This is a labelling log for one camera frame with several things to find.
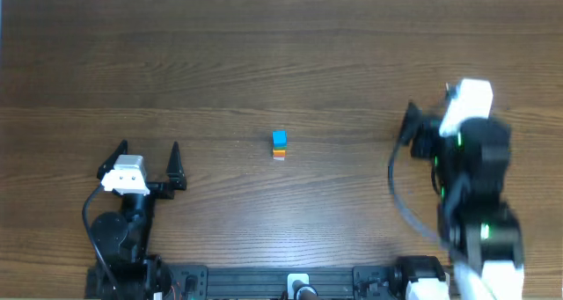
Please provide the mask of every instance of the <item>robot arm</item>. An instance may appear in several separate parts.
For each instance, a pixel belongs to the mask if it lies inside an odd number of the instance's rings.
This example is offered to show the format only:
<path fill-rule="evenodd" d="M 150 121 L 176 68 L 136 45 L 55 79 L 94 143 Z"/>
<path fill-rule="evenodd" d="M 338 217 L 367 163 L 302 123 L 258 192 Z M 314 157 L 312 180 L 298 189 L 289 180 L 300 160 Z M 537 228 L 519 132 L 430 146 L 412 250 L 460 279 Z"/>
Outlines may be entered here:
<path fill-rule="evenodd" d="M 493 91 L 487 81 L 464 79 L 449 90 L 449 98 L 443 119 L 409 104 L 398 144 L 412 141 L 411 156 L 432 163 L 433 186 L 441 196 L 438 240 L 450 252 L 462 298 L 521 299 L 522 234 L 515 215 L 501 201 L 509 129 L 489 119 Z M 392 182 L 392 165 L 390 170 Z M 442 295 L 438 282 L 412 285 L 407 299 Z"/>

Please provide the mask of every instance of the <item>orange block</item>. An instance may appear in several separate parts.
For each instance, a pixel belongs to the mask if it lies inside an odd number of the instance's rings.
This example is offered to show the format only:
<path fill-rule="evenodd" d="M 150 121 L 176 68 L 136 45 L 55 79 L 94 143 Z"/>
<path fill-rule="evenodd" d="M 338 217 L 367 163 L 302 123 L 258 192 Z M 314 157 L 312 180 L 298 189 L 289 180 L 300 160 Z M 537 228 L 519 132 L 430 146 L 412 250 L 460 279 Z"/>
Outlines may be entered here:
<path fill-rule="evenodd" d="M 274 150 L 274 157 L 285 157 L 285 150 Z"/>

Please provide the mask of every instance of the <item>white plastic part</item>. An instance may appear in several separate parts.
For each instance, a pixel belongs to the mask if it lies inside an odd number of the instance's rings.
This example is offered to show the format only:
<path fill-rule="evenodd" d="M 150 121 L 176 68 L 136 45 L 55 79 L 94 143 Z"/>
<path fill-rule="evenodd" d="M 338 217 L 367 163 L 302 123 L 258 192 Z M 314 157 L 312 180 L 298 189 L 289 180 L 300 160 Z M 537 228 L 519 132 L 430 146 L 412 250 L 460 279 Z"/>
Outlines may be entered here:
<path fill-rule="evenodd" d="M 150 194 L 145 184 L 145 171 L 142 156 L 120 155 L 113 169 L 102 179 L 106 191 L 119 194 Z"/>
<path fill-rule="evenodd" d="M 488 119 L 493 104 L 493 88 L 486 80 L 463 79 L 451 99 L 440 125 L 440 136 L 454 136 L 461 123 L 470 118 Z"/>
<path fill-rule="evenodd" d="M 438 278 L 420 278 L 406 285 L 405 299 L 450 300 L 450 288 L 447 282 L 440 282 Z"/>
<path fill-rule="evenodd" d="M 480 277 L 465 264 L 455 264 L 454 275 L 463 300 L 522 300 L 524 268 L 511 260 L 485 261 Z"/>

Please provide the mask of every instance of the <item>colorful block stack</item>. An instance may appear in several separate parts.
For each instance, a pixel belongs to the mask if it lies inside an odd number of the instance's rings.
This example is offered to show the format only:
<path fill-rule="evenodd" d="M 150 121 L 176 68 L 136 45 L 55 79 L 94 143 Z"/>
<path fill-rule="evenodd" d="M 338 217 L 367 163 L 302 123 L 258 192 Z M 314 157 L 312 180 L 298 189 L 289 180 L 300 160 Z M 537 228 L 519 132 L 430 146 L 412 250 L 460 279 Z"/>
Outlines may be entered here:
<path fill-rule="evenodd" d="M 288 136 L 285 131 L 274 131 L 272 137 L 274 138 L 274 159 L 285 160 L 285 154 L 288 150 Z"/>

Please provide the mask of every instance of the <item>wood grain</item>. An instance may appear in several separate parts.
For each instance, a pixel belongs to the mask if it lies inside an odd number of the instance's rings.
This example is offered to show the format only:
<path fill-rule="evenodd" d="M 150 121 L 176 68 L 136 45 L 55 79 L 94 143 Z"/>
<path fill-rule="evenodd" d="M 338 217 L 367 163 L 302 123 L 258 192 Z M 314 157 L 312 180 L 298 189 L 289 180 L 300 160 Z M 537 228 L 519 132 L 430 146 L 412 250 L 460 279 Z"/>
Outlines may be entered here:
<path fill-rule="evenodd" d="M 483 77 L 514 130 L 504 195 L 525 294 L 563 278 L 563 0 L 3 0 L 0 296 L 81 297 L 94 254 L 80 209 L 127 138 L 163 179 L 151 251 L 212 267 L 447 262 L 398 216 L 386 161 L 407 101 Z M 269 155 L 286 129 L 288 160 Z M 436 196 L 405 151 L 399 190 Z M 91 217 L 117 209 L 100 196 Z"/>

